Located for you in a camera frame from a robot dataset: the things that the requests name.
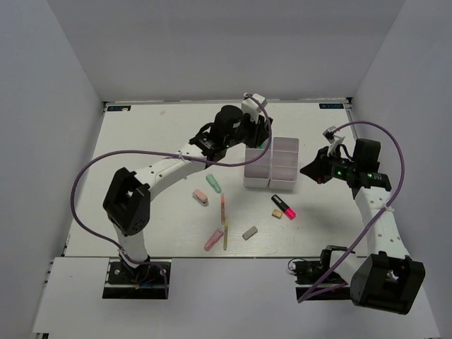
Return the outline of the black pink highlighter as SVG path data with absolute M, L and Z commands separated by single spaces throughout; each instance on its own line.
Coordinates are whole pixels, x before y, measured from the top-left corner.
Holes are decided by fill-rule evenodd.
M 296 212 L 294 212 L 293 209 L 291 209 L 291 207 L 289 207 L 288 204 L 281 199 L 281 197 L 275 194 L 271 196 L 271 200 L 290 220 L 296 218 Z

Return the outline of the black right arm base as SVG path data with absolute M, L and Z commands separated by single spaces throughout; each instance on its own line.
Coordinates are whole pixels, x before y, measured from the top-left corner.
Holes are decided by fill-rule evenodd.
M 293 258 L 287 263 L 289 274 L 295 277 L 296 299 L 302 295 L 329 269 L 331 254 L 345 251 L 345 247 L 327 246 L 317 259 Z M 313 296 L 309 301 L 351 300 L 350 288 L 343 286 Z

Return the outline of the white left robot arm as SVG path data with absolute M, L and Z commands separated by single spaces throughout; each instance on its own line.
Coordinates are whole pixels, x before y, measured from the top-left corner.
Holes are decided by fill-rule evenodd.
M 272 120 L 263 113 L 265 105 L 251 99 L 239 107 L 225 105 L 176 155 L 136 171 L 125 167 L 116 171 L 102 207 L 117 232 L 120 257 L 130 279 L 140 282 L 149 274 L 143 229 L 150 221 L 151 202 L 178 181 L 218 164 L 229 148 L 239 144 L 257 148 L 266 142 Z

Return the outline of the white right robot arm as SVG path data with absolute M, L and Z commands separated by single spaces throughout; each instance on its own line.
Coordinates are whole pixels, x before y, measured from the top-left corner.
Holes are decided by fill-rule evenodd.
M 368 255 L 358 257 L 343 246 L 328 245 L 317 261 L 294 261 L 288 268 L 296 277 L 297 296 L 307 293 L 320 277 L 326 284 L 339 285 L 326 297 L 350 298 L 359 307 L 406 315 L 412 308 L 426 272 L 424 264 L 409 255 L 388 206 L 391 183 L 379 172 L 381 144 L 359 138 L 353 154 L 344 145 L 320 149 L 301 174 L 319 184 L 331 179 L 344 181 L 352 191 L 362 222 L 373 225 L 365 235 Z

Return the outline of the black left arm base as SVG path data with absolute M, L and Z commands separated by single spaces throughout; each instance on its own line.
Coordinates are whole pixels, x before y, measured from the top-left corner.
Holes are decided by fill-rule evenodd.
M 102 292 L 103 299 L 165 300 L 169 296 L 171 261 L 129 270 L 118 259 L 107 267 Z

